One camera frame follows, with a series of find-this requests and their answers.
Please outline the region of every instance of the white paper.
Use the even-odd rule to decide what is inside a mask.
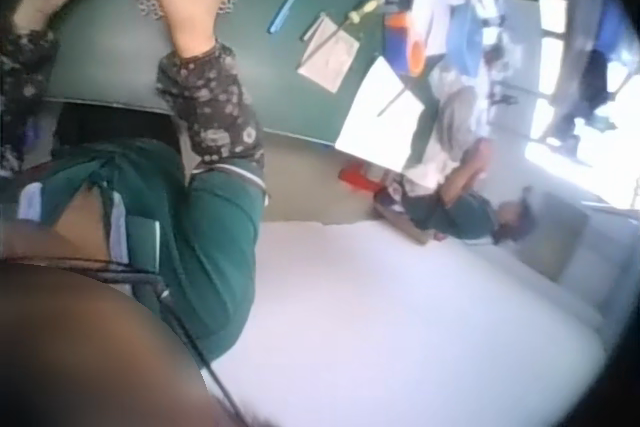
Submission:
[[[334,94],[340,88],[345,75],[347,75],[349,67],[351,67],[353,59],[356,57],[360,43],[345,31],[340,31],[308,62],[305,62],[305,60],[310,53],[316,50],[317,46],[335,33],[337,28],[338,25],[330,18],[324,18],[302,57],[303,66],[298,69],[298,73],[317,82]]]
[[[373,164],[401,172],[411,151],[411,139],[422,103],[409,91],[378,116],[404,84],[384,58],[379,57],[356,94],[336,149]]]
[[[426,40],[427,55],[446,52],[450,17],[451,8],[447,0],[413,0],[413,28],[418,38]]]

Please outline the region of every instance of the blue pen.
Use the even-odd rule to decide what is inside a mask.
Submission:
[[[285,0],[284,1],[284,3],[278,9],[278,12],[276,12],[276,16],[273,18],[273,20],[269,24],[269,28],[267,29],[267,33],[275,34],[276,32],[278,32],[280,30],[280,28],[284,24],[284,21],[289,16],[289,12],[291,12],[291,6],[293,5],[293,3],[295,1],[296,0]]]

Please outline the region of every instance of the floral shirt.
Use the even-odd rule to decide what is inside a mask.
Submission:
[[[51,32],[0,31],[0,175],[21,170],[25,129],[41,104],[58,44]],[[205,54],[160,61],[157,90],[184,120],[200,170],[228,159],[264,164],[262,130],[240,85],[233,51],[218,42]]]

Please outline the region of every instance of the black cable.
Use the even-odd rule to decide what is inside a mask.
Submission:
[[[211,376],[215,384],[222,392],[224,397],[224,401],[229,405],[234,415],[244,424],[244,427],[251,427],[249,422],[246,420],[242,410],[234,400],[233,396],[227,390],[225,385],[222,383],[222,380],[218,377],[218,375],[214,372],[211,364],[207,361],[206,356],[198,346],[198,342],[191,335],[191,332],[185,325],[182,318],[175,311],[173,306],[170,303],[170,294],[169,289],[167,289],[164,284],[164,280],[159,274],[150,273],[143,270],[134,269],[129,264],[125,264],[123,262],[117,261],[104,261],[104,260],[96,260],[96,259],[79,259],[75,257],[52,257],[52,258],[42,258],[42,257],[12,257],[3,259],[4,261],[22,264],[22,263],[43,263],[45,265],[51,265],[53,262],[54,265],[52,267],[64,270],[66,272],[76,273],[78,275],[82,275],[84,277],[88,277],[90,279],[96,280],[98,282],[104,284],[120,284],[120,285],[134,285],[134,284],[147,284],[150,285],[154,289],[154,293],[158,299],[158,303],[161,308],[161,312],[166,314],[171,318],[172,323],[174,324],[174,330],[177,330],[176,334],[180,336],[191,348],[192,352],[198,357],[200,363],[204,366],[204,369]],[[92,264],[100,264],[100,265],[111,265],[114,267],[118,267],[122,270],[110,270],[109,268],[82,268],[82,267],[66,267],[64,265],[58,265],[58,262],[86,262]]]
[[[205,357],[204,353],[202,352],[202,350],[198,346],[197,341],[193,338],[193,336],[191,335],[191,332],[189,332],[189,329],[187,328],[187,326],[184,325],[184,321],[182,320],[182,318],[180,318],[178,313],[173,309],[173,307],[167,301],[167,297],[166,296],[163,296],[161,298],[159,297],[158,300],[160,302],[161,310],[164,313],[168,314],[168,316],[171,317],[173,322],[176,324],[176,327],[180,331],[179,334],[189,344],[189,346],[194,351],[194,353],[196,354],[196,356],[198,357],[200,362],[204,365],[205,370],[211,376],[213,381],[216,383],[216,385],[220,389],[220,392],[222,392],[222,395],[223,395],[225,401],[227,402],[227,404],[229,404],[229,407],[231,407],[231,410],[233,410],[233,413],[235,414],[235,416],[244,424],[245,427],[251,427],[249,422],[244,417],[244,414],[242,413],[242,410],[240,409],[238,404],[233,399],[233,396],[227,390],[225,385],[222,383],[222,381],[220,380],[218,375],[214,372],[213,368],[211,367],[211,365],[207,361],[207,358]]]

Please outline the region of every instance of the red object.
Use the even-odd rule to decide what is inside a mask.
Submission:
[[[365,162],[354,161],[340,170],[338,178],[358,190],[375,193],[385,186],[384,178],[386,175],[381,180],[372,180],[367,177],[366,169]]]

